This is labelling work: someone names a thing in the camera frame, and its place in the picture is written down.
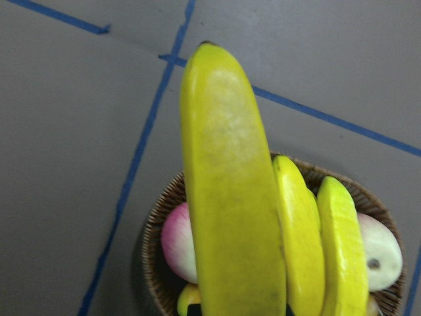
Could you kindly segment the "yellow banana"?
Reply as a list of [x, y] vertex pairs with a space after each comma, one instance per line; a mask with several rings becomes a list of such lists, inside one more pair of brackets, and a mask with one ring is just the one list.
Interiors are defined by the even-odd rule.
[[326, 176], [317, 193], [326, 270], [323, 315], [365, 315], [366, 258], [355, 203], [347, 188]]
[[268, 142], [247, 75], [203, 42], [180, 88], [184, 181], [203, 315], [284, 315], [286, 276]]
[[325, 266], [314, 194], [285, 155], [272, 160], [280, 202], [287, 277], [287, 304], [294, 315], [321, 315]]

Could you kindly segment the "brown wicker basket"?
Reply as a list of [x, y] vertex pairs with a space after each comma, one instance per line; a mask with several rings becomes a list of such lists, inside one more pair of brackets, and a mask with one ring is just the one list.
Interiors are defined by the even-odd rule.
[[[325, 176], [338, 179], [351, 194], [357, 212], [364, 213], [386, 226], [397, 240], [401, 253], [405, 246], [390, 211], [369, 189], [355, 180], [337, 172], [306, 161], [291, 159], [301, 171], [307, 187], [317, 193]], [[161, 246], [161, 230], [170, 212], [186, 200], [184, 175], [178, 173], [166, 186], [151, 209], [142, 233], [141, 262], [148, 291], [161, 315], [177, 315], [178, 297], [187, 282], [176, 276], [167, 265]], [[407, 278], [403, 267], [397, 281], [385, 290], [374, 292], [374, 297], [384, 315], [399, 315], [403, 308], [403, 294]]]

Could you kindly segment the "red green apple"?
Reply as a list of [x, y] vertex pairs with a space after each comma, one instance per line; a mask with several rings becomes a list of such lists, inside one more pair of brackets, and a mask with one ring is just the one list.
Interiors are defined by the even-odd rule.
[[198, 283], [195, 249], [187, 202], [175, 207], [161, 230], [161, 245], [165, 261], [180, 278]]

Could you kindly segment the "small red yellow fruit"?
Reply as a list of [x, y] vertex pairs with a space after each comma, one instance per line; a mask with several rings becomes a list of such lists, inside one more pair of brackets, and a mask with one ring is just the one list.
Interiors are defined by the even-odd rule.
[[177, 312], [181, 316], [201, 316], [201, 296], [196, 284], [188, 283], [181, 291], [177, 301]]

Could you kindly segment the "pink white apple left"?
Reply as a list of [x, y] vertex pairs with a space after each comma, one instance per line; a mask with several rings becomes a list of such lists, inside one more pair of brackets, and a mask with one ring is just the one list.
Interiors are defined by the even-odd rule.
[[403, 255], [393, 233], [375, 218], [357, 213], [364, 244], [369, 291], [394, 285], [403, 271]]

